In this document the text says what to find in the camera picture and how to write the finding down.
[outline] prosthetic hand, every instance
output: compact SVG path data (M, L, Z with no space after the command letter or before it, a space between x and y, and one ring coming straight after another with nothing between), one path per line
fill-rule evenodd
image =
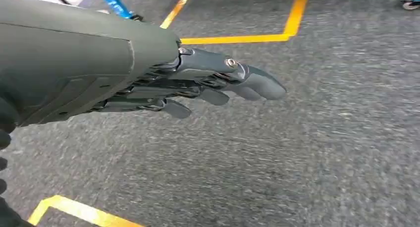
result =
M148 110L185 118L171 100L219 106L224 91L280 99L272 76L229 56L180 47L169 30L42 0L0 0L0 146L17 126L90 112Z

